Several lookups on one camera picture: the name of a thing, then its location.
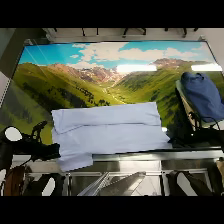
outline cloud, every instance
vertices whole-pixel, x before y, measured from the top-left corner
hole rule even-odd
[[[90,61],[95,59],[98,62],[102,61],[117,61],[120,59],[127,60],[144,60],[155,61],[167,57],[181,57],[190,59],[191,57],[198,56],[196,52],[180,52],[175,48],[167,48],[166,50],[147,50],[142,51],[139,48],[131,48],[127,50],[120,50],[128,42],[113,42],[113,43],[92,43],[85,45],[84,49],[79,52],[83,54],[82,61]]]
[[[78,58],[79,55],[78,55],[78,54],[73,54],[73,55],[71,55],[70,57],[71,57],[71,58]]]
[[[84,48],[86,46],[88,46],[88,45],[86,45],[86,44],[73,44],[72,45],[72,47],[78,47],[78,48]]]
[[[94,68],[94,67],[104,68],[103,65],[99,65],[99,64],[96,64],[96,63],[90,64],[90,63],[88,63],[86,61],[80,61],[77,64],[67,64],[67,66],[75,68],[75,69],[83,69],[83,68],[89,69],[89,68]]]

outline cloth fold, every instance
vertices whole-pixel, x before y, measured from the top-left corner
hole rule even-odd
[[[52,111],[63,171],[92,165],[92,154],[169,149],[155,102]]]

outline blue fabric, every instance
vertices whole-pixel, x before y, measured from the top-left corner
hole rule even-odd
[[[205,74],[193,75],[189,72],[183,73],[181,83],[188,100],[192,102],[201,119],[205,122],[214,122],[224,119],[224,104],[216,85]]]

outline white floor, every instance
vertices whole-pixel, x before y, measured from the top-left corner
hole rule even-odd
[[[198,40],[204,36],[208,41],[217,62],[224,69],[224,28],[199,28],[194,32],[193,28],[187,28],[187,36],[183,38],[182,28],[146,28],[146,35],[136,28],[129,28],[126,38],[122,38],[124,28],[99,28],[99,36],[96,36],[96,28],[84,28],[86,36],[82,36],[81,28],[57,28],[55,32],[49,28],[52,42],[97,42],[97,41],[124,41],[124,40]]]

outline mountain picture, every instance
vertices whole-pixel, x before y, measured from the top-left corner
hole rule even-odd
[[[205,42],[176,42],[25,47],[0,109],[0,128],[11,125],[31,133],[34,125],[47,120],[41,136],[51,144],[52,110],[157,102],[162,126],[172,130],[180,114],[176,80],[192,72],[192,65],[214,62]],[[122,64],[153,64],[157,70],[118,72]],[[224,97],[222,74],[204,73]]]

